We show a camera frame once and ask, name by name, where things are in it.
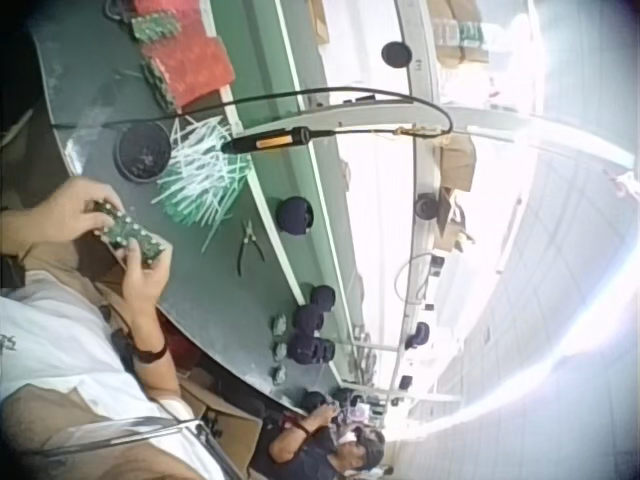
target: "wire cutters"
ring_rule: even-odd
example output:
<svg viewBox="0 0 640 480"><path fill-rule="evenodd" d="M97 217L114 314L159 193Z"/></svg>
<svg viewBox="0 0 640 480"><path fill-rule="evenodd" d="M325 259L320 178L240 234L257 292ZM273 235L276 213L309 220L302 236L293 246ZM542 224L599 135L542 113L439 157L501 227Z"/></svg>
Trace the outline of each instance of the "wire cutters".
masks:
<svg viewBox="0 0 640 480"><path fill-rule="evenodd" d="M262 258L262 261L265 261L264 258L264 252L262 251L262 248L260 248L260 245L258 244L258 239L256 238L255 234L253 233L253 224L251 223L251 220L244 222L244 238L242 239L242 244L240 245L240 253L238 254L238 276L242 277L242 258L244 257L244 251L246 250L246 247L249 243L252 243L253 245L255 245L256 250L258 250L258 253L260 254L260 258Z"/></svg>

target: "bright light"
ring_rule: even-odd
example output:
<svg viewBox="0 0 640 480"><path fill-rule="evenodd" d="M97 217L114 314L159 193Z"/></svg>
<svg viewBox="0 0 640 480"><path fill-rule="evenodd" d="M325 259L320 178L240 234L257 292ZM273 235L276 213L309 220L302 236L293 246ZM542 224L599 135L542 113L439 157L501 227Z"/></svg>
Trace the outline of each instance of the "bright light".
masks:
<svg viewBox="0 0 640 480"><path fill-rule="evenodd" d="M640 246L616 277L580 316L558 347L558 354L571 356L595 350L610 340L620 327L622 311L640 286Z"/></svg>
<svg viewBox="0 0 640 480"><path fill-rule="evenodd" d="M551 355L500 385L493 393L448 417L432 422L408 422L392 430L394 438L418 440L430 433L474 420L485 413L515 402L535 390L556 364L567 356L588 352L603 345L618 331L622 312L640 287L640 244L595 301L579 315L569 333Z"/></svg>

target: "circuit board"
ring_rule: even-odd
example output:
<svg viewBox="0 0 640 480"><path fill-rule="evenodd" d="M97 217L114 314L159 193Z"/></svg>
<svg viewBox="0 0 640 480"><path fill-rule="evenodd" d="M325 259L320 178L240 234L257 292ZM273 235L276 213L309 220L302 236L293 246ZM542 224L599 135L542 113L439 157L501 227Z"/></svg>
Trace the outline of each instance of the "circuit board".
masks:
<svg viewBox="0 0 640 480"><path fill-rule="evenodd" d="M114 225L105 229L102 238L114 250L125 248L129 244L129 239L133 238L140 245L144 265L151 265L164 250L164 246L150 232L110 203L95 202L94 210L109 215L113 219Z"/></svg>

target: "workbench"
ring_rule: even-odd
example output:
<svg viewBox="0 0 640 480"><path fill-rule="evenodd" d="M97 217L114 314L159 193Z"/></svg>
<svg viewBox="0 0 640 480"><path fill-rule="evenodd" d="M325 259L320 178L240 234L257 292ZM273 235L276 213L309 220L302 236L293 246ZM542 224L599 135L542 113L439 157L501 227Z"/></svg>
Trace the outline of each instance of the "workbench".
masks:
<svg viewBox="0 0 640 480"><path fill-rule="evenodd" d="M276 314L290 316L297 302L250 189L244 188L229 212L232 217L223 222L201 254L206 228L177 225L161 206L151 204L158 195L155 184L133 184L116 171L114 145L124 127L83 128L163 114L140 75L139 47L126 29L103 16L102 2L87 0L46 2L30 27L51 122L79 127L55 129L69 173L112 185L129 214L174 246L171 279L159 304L161 310L207 355L275 400L295 403L305 389L328 392L336 387L329 366L302 367L288 360L286 382L278 387L272 383L275 362L270 321ZM247 220L253 223L266 262L247 255L244 275L239 278L236 258L242 222Z"/></svg>

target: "cable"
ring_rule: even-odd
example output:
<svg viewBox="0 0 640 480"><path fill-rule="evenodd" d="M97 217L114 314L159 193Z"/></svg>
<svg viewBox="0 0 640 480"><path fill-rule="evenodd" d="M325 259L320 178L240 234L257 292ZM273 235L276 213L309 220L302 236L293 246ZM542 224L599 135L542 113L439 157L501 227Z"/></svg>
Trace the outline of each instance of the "cable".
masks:
<svg viewBox="0 0 640 480"><path fill-rule="evenodd" d="M401 302L404 302L407 305L414 305L414 306L422 305L422 302L420 301L420 298L418 297L418 293L421 290L424 289L425 291L423 293L426 294L426 284L427 284L427 282L429 280L429 272L427 272L427 278L425 279L425 281L422 282L418 286L418 289L416 290L416 302L415 303L413 301L409 301L408 299L406 299L405 297L400 295L400 292L398 291L398 280L400 279L400 274L404 271L405 268L407 268L409 265L411 265L414 260L419 260L420 258L424 258L424 257L432 257L433 255L434 254L432 252L421 253L419 255L415 255L413 257L409 257L409 260L407 260L404 264L402 264L402 266L398 270L398 273L396 274L396 278L395 278L395 280L393 282L393 289L395 290L395 294L400 299Z"/></svg>
<svg viewBox="0 0 640 480"><path fill-rule="evenodd" d="M442 114L447 120L447 128L442 130L440 133L433 134L425 134L414 132L406 129L397 129L397 130L385 130L385 129L367 129L367 130L339 130L336 131L336 134L346 135L346 134L361 134L361 133L385 133L385 134L395 134L395 135L404 135L413 138L422 138L422 139L432 139L441 137L444 135L449 135L453 132L453 120L451 116L439 105L435 103L429 102L428 100L424 100L418 97L414 97L413 95L407 95L404 93L391 92L389 90L380 90L377 88L369 88L369 87L319 87L319 88L306 88L303 90L292 90L288 92L279 92L279 93L270 93L265 95L257 95L254 97L245 97L234 99L229 102L221 102L217 105L212 105L208 107L197 108L195 110L191 110L189 112L181 112L174 113L170 115L160 115L157 117L149 117L149 118L131 118L126 120L113 120L110 122L105 122L99 125L83 125L80 126L78 124L73 123L52 123L51 126L55 129L59 130L69 130L69 129L92 129L97 127L107 128L113 127L117 125L126 125L131 123L146 123L146 122L159 122L162 120L174 120L176 118L196 115L198 113L210 112L214 110L218 110L220 108L229 107L232 105L242 105L245 103L253 103L267 100L276 100L279 98L289 98L289 97L297 97L301 95L313 95L318 93L332 93L332 92L356 92L356 93L368 93L374 95L385 95L388 97L395 97L400 100L406 100L412 103L418 103L420 105L424 105L429 107L438 113Z"/></svg>

